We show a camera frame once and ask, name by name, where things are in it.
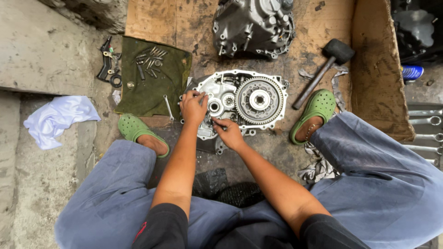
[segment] olive green cloth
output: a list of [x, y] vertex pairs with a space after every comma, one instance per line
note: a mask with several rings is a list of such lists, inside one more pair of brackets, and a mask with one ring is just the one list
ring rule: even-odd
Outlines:
[[[135, 57], [143, 50], [157, 46], [167, 51], [163, 56], [163, 65], [152, 66], [161, 70], [154, 71], [157, 79], [152, 78], [144, 71], [145, 80], [142, 81], [137, 69]], [[185, 91], [191, 68], [192, 54], [167, 44], [150, 42], [129, 36], [123, 37], [121, 80], [122, 98], [114, 109], [116, 113], [132, 113], [139, 117], [151, 117], [154, 114], [169, 116], [169, 112], [163, 98], [167, 95], [172, 115], [178, 119], [180, 107], [177, 105], [179, 96]], [[148, 64], [142, 65], [145, 70]], [[133, 82], [134, 87], [129, 89], [128, 82]]]

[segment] red logo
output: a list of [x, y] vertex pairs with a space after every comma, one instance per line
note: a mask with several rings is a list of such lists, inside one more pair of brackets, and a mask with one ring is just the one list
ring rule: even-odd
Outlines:
[[144, 228], [146, 227], [146, 222], [141, 224], [141, 229], [140, 231], [137, 233], [136, 238], [134, 239], [134, 241], [132, 242], [134, 244], [134, 242], [136, 241], [137, 237], [143, 232]]

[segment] black mallet head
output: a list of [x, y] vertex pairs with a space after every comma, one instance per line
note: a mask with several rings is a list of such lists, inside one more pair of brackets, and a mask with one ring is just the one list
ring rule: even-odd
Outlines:
[[350, 61], [355, 51], [347, 44], [334, 38], [323, 48], [323, 54], [326, 57], [334, 56], [336, 58], [335, 63], [341, 65]]

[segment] wooden board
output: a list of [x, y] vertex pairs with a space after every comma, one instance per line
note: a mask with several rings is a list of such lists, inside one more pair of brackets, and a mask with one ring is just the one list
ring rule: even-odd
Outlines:
[[[351, 43], [353, 0], [326, 0], [321, 10], [315, 11], [318, 0], [294, 1], [297, 37], [290, 51], [276, 60], [219, 57], [212, 45], [212, 19], [218, 0], [129, 0], [126, 35], [168, 43], [193, 53], [190, 76], [199, 78], [216, 71], [243, 69], [264, 74], [282, 75], [289, 80], [289, 97], [285, 119], [280, 128], [289, 131], [301, 116], [302, 110], [291, 108], [308, 80], [297, 70], [304, 68], [314, 73], [326, 61], [321, 49], [332, 38]], [[337, 71], [329, 70], [317, 89], [332, 91], [331, 79]], [[340, 77], [340, 90], [350, 110], [351, 84], [349, 75]]]

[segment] green clog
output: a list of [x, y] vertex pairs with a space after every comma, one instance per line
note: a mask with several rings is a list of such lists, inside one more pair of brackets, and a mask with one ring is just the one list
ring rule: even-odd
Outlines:
[[141, 135], [151, 135], [160, 140], [160, 142], [166, 144], [167, 146], [166, 154], [157, 156], [157, 158], [164, 158], [169, 154], [169, 145], [167, 144], [167, 142], [163, 138], [155, 134], [152, 130], [150, 130], [149, 127], [141, 119], [133, 114], [123, 114], [118, 121], [118, 129], [126, 140], [135, 143], [137, 142], [137, 138]]
[[298, 141], [295, 139], [295, 133], [297, 133], [303, 123], [314, 116], [320, 116], [323, 119], [323, 124], [325, 124], [327, 121], [329, 121], [330, 117], [334, 113], [334, 110], [334, 95], [326, 89], [315, 91], [309, 98], [301, 118], [292, 127], [291, 132], [289, 132], [291, 141], [298, 145], [307, 143], [307, 141]]

